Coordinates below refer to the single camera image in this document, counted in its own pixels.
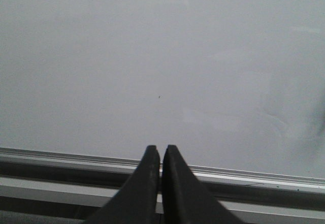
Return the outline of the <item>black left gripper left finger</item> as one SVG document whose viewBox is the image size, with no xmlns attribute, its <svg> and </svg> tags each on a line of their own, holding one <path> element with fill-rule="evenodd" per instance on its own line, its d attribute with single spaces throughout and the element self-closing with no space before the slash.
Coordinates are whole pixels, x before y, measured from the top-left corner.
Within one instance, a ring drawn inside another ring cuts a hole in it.
<svg viewBox="0 0 325 224">
<path fill-rule="evenodd" d="M 154 223 L 159 163 L 156 146 L 147 146 L 130 178 L 87 223 Z"/>
</svg>

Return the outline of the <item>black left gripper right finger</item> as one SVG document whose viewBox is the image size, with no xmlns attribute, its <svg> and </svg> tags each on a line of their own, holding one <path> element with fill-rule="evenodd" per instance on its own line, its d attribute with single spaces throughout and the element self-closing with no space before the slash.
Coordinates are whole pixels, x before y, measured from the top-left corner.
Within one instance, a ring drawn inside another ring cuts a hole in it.
<svg viewBox="0 0 325 224">
<path fill-rule="evenodd" d="M 161 189 L 165 223 L 243 223 L 200 183 L 175 145 L 164 155 Z"/>
</svg>

